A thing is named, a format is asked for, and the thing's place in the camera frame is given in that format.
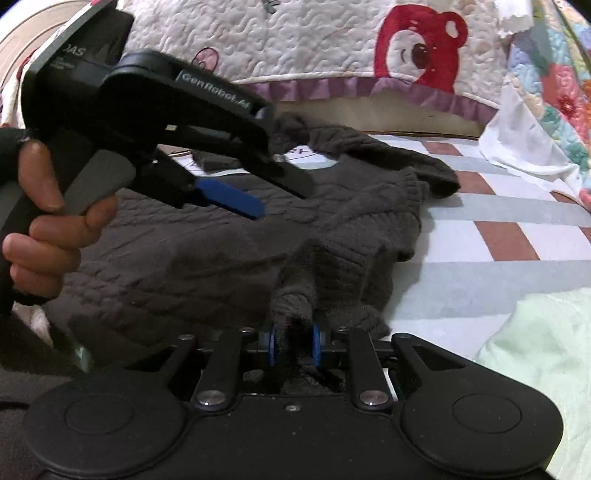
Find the person's left hand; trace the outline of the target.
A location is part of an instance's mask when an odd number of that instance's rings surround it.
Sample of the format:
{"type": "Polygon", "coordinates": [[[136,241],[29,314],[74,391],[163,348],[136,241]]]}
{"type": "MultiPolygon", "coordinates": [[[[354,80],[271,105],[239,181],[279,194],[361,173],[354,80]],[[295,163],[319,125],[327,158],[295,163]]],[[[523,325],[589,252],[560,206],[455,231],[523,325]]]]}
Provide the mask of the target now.
{"type": "Polygon", "coordinates": [[[18,290],[55,298],[62,290],[64,276],[79,267],[81,250],[95,244],[115,217],[118,198],[109,196],[82,216],[59,215],[64,200],[50,152],[37,140],[27,141],[20,149],[18,182],[44,214],[32,221],[27,234],[8,235],[2,252],[11,263],[10,275],[18,290]]]}

